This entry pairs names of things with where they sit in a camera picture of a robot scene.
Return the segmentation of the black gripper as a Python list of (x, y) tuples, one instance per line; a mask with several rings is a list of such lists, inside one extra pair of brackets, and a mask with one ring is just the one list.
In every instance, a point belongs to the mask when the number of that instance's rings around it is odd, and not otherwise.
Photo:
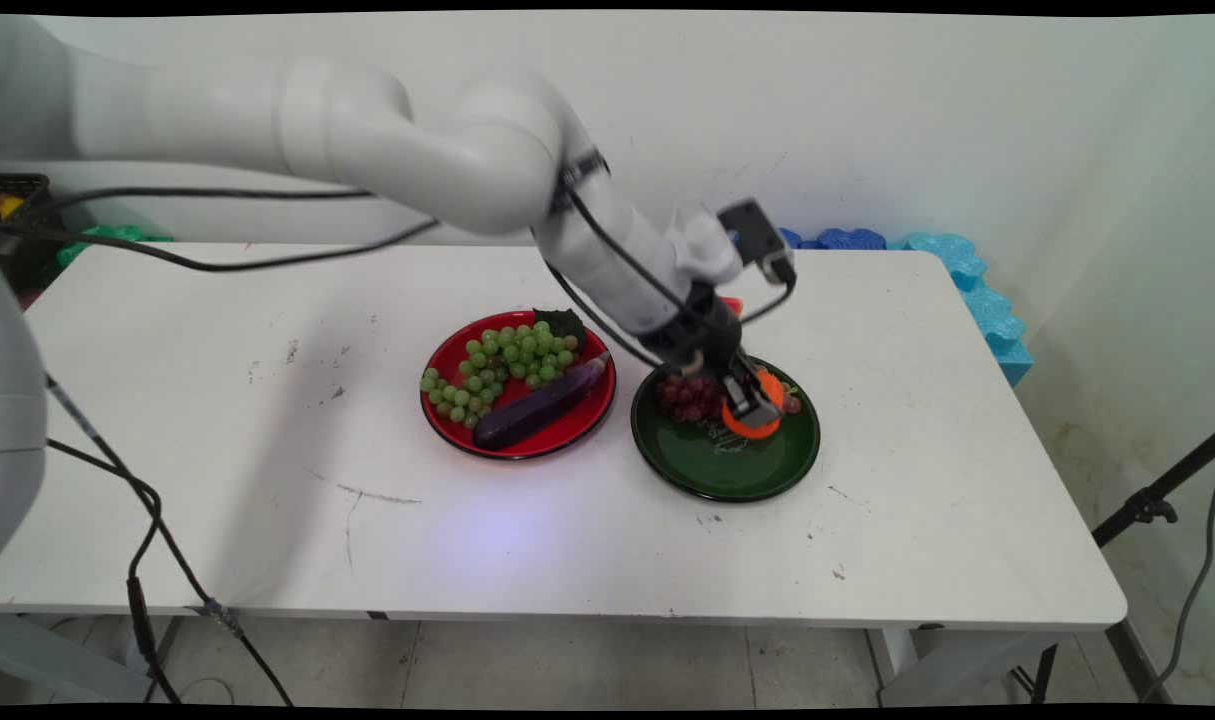
[(731, 419), (767, 427), (785, 414), (785, 389), (772, 372), (757, 372), (741, 350), (741, 323), (712, 284), (694, 284), (683, 308), (654, 331), (654, 355), (669, 373), (718, 379)]

